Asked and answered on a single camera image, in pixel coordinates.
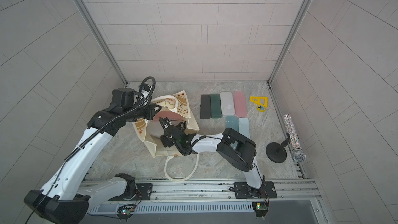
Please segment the translucent white pencil case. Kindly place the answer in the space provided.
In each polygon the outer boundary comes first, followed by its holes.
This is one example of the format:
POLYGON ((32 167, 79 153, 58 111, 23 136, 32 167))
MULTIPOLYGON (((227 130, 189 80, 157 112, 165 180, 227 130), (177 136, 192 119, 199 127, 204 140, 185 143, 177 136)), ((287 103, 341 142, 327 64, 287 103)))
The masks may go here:
POLYGON ((155 138, 160 138, 164 134, 164 130, 159 121, 150 121, 147 124, 147 132, 155 138))

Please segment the floral canvas tote bag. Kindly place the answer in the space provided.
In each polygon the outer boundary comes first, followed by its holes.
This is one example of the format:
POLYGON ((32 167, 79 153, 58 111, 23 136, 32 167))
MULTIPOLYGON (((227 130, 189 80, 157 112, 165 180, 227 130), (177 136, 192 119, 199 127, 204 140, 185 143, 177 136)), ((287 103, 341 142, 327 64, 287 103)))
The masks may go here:
POLYGON ((139 139, 145 144, 152 157, 167 157, 164 174, 171 181, 185 181, 197 170, 199 158, 193 171, 185 178, 175 179, 168 175, 167 165, 177 156, 187 156, 193 152, 191 143, 200 128, 191 113, 185 91, 151 100, 154 110, 149 119, 140 118, 133 123, 139 139))

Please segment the black pencil case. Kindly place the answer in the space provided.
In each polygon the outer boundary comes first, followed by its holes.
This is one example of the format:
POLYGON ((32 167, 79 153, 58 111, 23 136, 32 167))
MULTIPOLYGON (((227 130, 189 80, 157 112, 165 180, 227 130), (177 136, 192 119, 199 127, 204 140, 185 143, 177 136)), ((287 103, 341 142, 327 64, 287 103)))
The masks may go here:
POLYGON ((209 94, 201 95, 200 118, 203 120, 211 118, 211 103, 209 94))

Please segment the dark green pencil case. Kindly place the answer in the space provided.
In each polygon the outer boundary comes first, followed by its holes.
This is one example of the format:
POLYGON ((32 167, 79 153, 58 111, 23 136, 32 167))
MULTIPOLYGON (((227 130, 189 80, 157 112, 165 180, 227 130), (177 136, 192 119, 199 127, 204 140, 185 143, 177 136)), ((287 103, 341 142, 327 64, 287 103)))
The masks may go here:
POLYGON ((220 94, 213 93, 210 95, 210 108, 212 119, 222 118, 220 94))

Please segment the light teal pencil case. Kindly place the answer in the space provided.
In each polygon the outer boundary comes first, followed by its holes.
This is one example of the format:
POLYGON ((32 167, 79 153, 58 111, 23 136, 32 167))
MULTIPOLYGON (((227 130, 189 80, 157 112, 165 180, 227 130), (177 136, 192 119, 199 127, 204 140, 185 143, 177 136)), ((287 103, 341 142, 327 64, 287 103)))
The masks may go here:
POLYGON ((227 116, 226 117, 226 128, 231 128, 231 129, 239 132, 238 117, 236 117, 236 116, 227 116))

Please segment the white grey pencil case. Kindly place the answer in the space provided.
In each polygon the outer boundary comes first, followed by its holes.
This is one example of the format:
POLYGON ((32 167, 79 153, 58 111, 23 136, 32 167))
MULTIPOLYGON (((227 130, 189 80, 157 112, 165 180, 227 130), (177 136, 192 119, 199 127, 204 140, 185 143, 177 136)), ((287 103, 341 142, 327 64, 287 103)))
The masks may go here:
POLYGON ((234 106, 232 92, 221 92, 220 100, 221 100, 222 116, 224 116, 224 117, 234 116, 235 115, 235 106, 234 106))

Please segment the pale blue pencil case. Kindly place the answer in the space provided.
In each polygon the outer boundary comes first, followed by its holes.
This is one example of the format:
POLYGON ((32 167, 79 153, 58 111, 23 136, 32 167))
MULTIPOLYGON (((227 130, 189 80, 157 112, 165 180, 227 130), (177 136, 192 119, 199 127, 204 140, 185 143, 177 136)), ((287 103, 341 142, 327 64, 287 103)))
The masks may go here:
POLYGON ((243 136, 250 139, 249 119, 248 118, 239 118, 238 119, 238 127, 239 127, 240 134, 242 134, 243 136))

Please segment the pink pencil case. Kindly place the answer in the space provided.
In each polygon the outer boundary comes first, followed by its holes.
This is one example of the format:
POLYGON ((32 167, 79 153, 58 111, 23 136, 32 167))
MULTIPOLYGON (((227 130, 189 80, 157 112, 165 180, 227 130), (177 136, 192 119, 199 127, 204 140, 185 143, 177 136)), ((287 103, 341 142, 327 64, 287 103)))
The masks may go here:
POLYGON ((238 118, 247 117, 247 106, 245 94, 242 91, 235 91, 233 94, 235 116, 238 118))

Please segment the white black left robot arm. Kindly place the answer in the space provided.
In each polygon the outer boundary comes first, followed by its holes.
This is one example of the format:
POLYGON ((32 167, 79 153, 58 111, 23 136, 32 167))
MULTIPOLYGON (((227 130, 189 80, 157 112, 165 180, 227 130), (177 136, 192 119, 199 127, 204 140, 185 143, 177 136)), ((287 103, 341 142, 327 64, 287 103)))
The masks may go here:
POLYGON ((130 200, 138 195, 135 178, 125 173, 79 192, 80 185, 95 159, 128 122, 152 120, 161 109, 151 103, 155 85, 141 83, 138 91, 119 88, 112 92, 112 102, 97 112, 75 149, 65 158, 60 169, 43 185, 31 190, 24 203, 33 214, 55 224, 78 224, 86 213, 114 197, 130 200))

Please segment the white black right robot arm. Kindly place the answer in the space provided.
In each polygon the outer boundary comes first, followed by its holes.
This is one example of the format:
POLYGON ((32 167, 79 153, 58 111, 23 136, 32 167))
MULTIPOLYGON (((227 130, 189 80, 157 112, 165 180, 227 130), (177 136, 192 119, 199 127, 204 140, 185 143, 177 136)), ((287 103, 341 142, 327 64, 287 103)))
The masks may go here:
POLYGON ((265 179, 256 159, 256 144, 232 128, 215 135, 186 134, 186 123, 173 125, 168 118, 160 118, 164 130, 162 141, 173 144, 184 156, 203 152, 216 152, 234 168, 244 173, 247 189, 241 190, 254 198, 265 198, 265 179))

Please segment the salmon red pencil case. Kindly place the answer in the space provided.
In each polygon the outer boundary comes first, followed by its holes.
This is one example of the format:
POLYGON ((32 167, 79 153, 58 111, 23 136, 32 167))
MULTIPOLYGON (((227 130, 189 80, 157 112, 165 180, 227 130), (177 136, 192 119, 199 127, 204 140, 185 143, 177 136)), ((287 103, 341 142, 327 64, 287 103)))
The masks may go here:
POLYGON ((170 121, 182 120, 182 117, 177 113, 172 111, 160 111, 154 116, 152 121, 159 121, 160 118, 167 118, 170 121))

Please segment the circuit board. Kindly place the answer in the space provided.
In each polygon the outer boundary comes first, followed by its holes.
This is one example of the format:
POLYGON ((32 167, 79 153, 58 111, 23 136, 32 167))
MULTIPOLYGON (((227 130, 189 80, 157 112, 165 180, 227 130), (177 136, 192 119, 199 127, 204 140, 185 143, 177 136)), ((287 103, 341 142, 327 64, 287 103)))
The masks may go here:
POLYGON ((119 207, 116 212, 119 221, 127 221, 131 216, 133 216, 136 206, 136 204, 126 204, 119 207))
POLYGON ((269 203, 264 202, 252 202, 252 208, 257 218, 265 217, 269 211, 269 203))

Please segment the black microphone stand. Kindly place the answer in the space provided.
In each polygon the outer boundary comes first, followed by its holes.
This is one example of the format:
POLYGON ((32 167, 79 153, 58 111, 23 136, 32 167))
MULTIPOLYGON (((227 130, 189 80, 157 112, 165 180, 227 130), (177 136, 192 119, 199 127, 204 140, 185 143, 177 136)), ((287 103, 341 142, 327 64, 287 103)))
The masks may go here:
POLYGON ((266 146, 266 155, 274 163, 283 163, 287 159, 286 147, 290 143, 291 137, 286 133, 287 138, 282 143, 272 142, 266 146))

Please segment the glittery silver microphone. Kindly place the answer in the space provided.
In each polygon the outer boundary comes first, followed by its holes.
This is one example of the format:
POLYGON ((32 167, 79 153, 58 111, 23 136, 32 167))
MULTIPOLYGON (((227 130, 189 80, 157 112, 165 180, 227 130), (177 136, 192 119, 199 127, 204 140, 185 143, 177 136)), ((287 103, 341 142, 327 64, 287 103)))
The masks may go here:
POLYGON ((293 124, 293 120, 290 115, 284 115, 283 120, 285 123, 286 131, 290 137, 290 149, 293 160, 296 162, 304 162, 306 160, 306 154, 302 149, 297 131, 293 124))

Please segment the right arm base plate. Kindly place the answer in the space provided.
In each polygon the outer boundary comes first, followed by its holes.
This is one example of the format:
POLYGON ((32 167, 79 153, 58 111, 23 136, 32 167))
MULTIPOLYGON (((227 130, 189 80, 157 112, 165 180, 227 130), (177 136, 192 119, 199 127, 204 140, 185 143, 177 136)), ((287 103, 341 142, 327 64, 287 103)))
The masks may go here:
POLYGON ((259 189, 249 187, 246 182, 235 182, 230 191, 236 199, 276 199, 277 193, 272 181, 265 181, 259 189))

